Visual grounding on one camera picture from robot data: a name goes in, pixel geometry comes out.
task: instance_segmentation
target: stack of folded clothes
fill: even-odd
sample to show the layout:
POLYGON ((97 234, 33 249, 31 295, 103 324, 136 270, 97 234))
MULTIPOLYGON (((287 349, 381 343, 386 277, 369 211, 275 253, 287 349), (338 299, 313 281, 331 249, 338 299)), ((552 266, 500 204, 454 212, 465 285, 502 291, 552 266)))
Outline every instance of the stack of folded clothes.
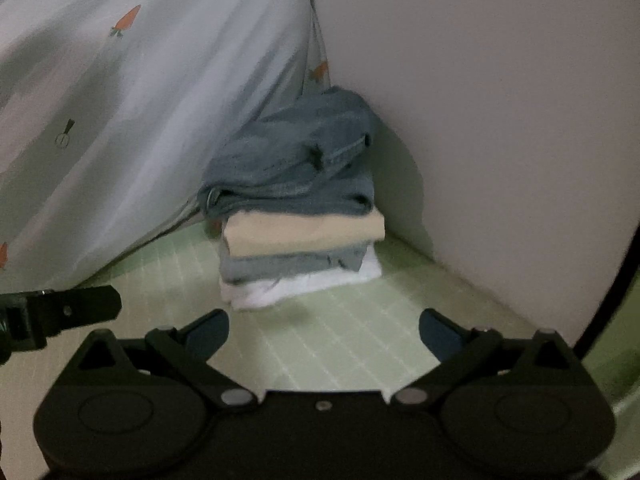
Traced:
POLYGON ((220 149, 199 193, 223 220, 220 279, 236 308, 382 273, 385 236, 366 152, 381 122, 353 92, 331 88, 254 121, 220 149))

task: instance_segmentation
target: carrot print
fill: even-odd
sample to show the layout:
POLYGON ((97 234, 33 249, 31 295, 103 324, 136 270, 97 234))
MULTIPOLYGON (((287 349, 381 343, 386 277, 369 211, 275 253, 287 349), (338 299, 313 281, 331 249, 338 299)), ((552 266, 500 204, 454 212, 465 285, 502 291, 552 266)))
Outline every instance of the carrot print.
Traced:
POLYGON ((326 74, 327 70, 329 70, 329 63, 327 62, 327 60, 324 60, 315 69, 309 70, 309 77, 316 83, 319 83, 324 77, 324 74, 326 74))
POLYGON ((6 265, 7 257, 6 257, 6 242, 0 245, 0 269, 4 270, 4 266, 6 265))
POLYGON ((128 28, 131 27, 131 25, 133 25, 133 20, 136 19, 136 16, 138 15, 138 11, 140 10, 140 5, 138 5, 137 7, 133 7, 133 9, 131 9, 129 12, 127 12, 118 23, 116 23, 116 26, 113 27, 111 29, 111 34, 110 36, 116 36, 118 35, 119 38, 122 37, 122 31, 123 30, 127 30, 128 28))

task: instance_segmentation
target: folded gray garment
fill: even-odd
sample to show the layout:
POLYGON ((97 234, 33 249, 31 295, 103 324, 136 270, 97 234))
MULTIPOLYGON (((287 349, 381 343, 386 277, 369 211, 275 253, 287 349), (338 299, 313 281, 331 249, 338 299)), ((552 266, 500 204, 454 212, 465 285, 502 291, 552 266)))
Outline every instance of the folded gray garment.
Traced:
POLYGON ((298 274, 342 268, 358 272, 369 243, 317 253, 269 254, 233 258, 220 243, 220 276, 227 283, 277 280, 298 274))

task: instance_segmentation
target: gray wall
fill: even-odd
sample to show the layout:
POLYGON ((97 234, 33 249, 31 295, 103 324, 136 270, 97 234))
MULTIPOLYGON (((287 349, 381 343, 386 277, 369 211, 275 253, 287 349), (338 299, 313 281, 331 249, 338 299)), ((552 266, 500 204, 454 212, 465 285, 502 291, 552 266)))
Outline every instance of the gray wall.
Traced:
POLYGON ((574 341, 640 217, 640 0, 315 0, 389 226, 574 341))

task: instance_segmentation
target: circular cover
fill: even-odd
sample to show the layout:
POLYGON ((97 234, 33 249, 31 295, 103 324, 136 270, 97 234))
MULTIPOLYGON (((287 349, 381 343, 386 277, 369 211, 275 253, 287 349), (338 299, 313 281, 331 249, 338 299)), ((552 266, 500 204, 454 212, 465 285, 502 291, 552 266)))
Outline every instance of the circular cover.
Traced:
POLYGON ((34 418, 46 460, 92 478, 135 478, 177 460, 202 430, 204 402, 167 378, 131 386, 52 388, 34 418))
POLYGON ((500 377, 454 390, 440 420, 475 462, 514 476, 580 470, 604 452, 614 431, 593 386, 502 384, 500 377))

